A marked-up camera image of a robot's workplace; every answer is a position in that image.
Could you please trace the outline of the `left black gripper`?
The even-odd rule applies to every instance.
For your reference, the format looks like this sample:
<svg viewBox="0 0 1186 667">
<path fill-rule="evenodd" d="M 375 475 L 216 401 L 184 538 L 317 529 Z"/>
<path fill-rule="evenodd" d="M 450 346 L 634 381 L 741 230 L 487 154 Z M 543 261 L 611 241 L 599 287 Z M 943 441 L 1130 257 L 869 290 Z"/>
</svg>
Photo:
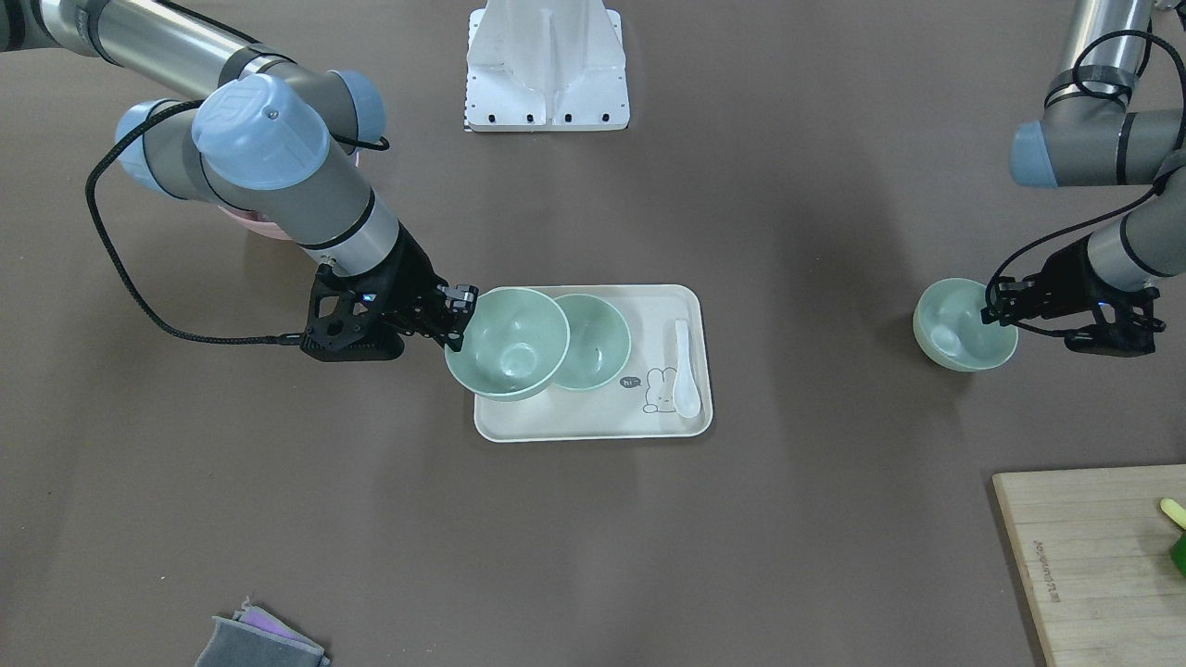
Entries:
<svg viewBox="0 0 1186 667">
<path fill-rule="evenodd" d="M 1051 254 L 1041 269 L 1025 280 L 995 278 L 988 282 L 988 303 L 1016 301 L 1021 296 L 1024 312 L 1016 304 L 986 305 L 983 324 L 1020 328 L 1024 320 L 1056 320 L 1097 309 L 1101 303 L 1124 299 L 1124 292 L 1105 282 L 1093 269 L 1088 237 Z"/>
</svg>

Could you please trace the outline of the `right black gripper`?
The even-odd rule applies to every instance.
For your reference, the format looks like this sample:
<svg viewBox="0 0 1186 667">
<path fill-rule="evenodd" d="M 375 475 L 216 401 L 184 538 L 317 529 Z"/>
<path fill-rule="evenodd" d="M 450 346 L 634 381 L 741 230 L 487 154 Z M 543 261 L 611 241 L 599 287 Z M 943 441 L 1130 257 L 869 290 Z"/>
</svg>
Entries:
<svg viewBox="0 0 1186 667">
<path fill-rule="evenodd" d="M 347 278 L 347 286 L 356 301 L 374 296 L 361 325 L 361 339 L 374 347 L 393 347 L 398 333 L 420 333 L 459 352 L 479 297 L 473 284 L 449 286 L 436 275 L 428 255 L 402 224 L 388 258 L 374 269 Z"/>
</svg>

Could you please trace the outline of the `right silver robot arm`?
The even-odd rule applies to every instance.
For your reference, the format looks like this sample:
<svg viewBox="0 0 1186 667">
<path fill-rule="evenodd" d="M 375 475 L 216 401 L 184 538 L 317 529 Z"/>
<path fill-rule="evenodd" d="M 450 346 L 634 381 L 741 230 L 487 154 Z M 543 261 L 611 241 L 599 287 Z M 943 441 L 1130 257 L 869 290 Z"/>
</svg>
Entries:
<svg viewBox="0 0 1186 667">
<path fill-rule="evenodd" d="M 404 338 L 463 348 L 478 292 L 453 286 L 355 164 L 385 151 L 385 106 L 350 70 L 323 74 L 173 1 L 5 1 L 4 51 L 63 49 L 165 85 L 136 104 L 93 167 L 84 198 L 132 300 L 157 328 L 216 347 L 300 347 L 310 358 L 391 360 Z M 107 231 L 100 178 L 119 165 L 154 193 L 275 223 L 317 269 L 296 333 L 216 337 L 168 325 L 149 307 Z"/>
</svg>

